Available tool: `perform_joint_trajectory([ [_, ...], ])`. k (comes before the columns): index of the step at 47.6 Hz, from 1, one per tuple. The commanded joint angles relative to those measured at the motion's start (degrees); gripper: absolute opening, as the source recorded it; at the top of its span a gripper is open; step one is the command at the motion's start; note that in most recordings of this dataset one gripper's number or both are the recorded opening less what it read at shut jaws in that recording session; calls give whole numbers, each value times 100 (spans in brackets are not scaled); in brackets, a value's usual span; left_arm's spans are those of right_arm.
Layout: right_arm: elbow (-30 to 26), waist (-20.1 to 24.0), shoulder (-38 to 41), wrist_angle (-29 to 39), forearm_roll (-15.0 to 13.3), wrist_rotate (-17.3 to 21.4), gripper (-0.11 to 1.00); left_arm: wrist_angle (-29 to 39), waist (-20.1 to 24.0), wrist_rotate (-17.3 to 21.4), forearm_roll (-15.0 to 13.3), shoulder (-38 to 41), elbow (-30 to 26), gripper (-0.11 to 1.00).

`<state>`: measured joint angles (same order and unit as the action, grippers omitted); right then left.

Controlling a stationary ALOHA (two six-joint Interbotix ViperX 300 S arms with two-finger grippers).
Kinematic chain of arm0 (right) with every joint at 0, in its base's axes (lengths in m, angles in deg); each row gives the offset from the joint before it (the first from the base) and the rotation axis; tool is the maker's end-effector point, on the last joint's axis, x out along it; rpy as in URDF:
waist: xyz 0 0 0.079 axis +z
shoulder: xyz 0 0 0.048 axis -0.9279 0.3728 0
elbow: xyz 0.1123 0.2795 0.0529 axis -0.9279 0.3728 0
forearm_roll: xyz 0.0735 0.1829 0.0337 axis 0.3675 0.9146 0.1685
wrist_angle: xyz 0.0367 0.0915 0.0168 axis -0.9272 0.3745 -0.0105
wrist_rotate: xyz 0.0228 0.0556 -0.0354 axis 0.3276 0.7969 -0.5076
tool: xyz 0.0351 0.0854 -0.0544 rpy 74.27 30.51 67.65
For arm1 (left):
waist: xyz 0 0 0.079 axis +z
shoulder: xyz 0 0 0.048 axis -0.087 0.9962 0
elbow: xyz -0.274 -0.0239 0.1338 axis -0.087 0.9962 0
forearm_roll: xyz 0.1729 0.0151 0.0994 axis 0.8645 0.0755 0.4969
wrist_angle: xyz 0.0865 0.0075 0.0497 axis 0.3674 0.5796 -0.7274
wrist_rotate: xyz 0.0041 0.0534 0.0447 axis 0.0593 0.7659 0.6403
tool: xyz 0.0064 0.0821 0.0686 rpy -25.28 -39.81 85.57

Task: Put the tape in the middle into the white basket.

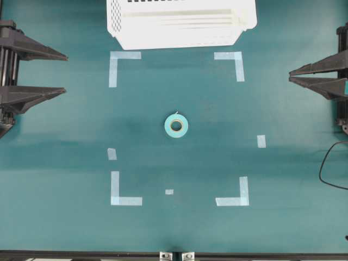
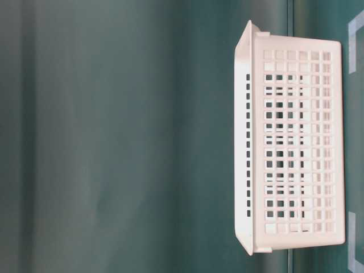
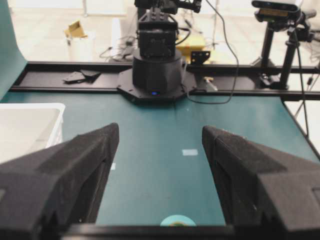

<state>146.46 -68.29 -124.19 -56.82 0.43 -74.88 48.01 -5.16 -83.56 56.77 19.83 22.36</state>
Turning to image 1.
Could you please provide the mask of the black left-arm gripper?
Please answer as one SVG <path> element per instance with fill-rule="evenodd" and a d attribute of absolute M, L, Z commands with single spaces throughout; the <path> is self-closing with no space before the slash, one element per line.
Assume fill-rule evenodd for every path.
<path fill-rule="evenodd" d="M 1 20 L 1 138 L 16 123 L 15 114 L 66 92 L 65 88 L 11 86 L 17 85 L 20 59 L 67 61 L 67 56 L 27 37 L 13 20 Z"/>

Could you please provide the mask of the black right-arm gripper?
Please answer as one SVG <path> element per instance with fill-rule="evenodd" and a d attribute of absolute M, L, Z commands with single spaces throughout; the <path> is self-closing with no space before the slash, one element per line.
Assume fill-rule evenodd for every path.
<path fill-rule="evenodd" d="M 336 124 L 340 126 L 347 134 L 347 79 L 337 78 L 311 78 L 311 77 L 293 77 L 303 74 L 315 74 L 334 72 L 347 69 L 347 23 L 337 28 L 338 52 L 317 61 L 307 64 L 296 70 L 289 72 L 289 81 L 303 88 L 312 90 L 322 95 L 327 100 L 342 100 L 337 102 Z"/>

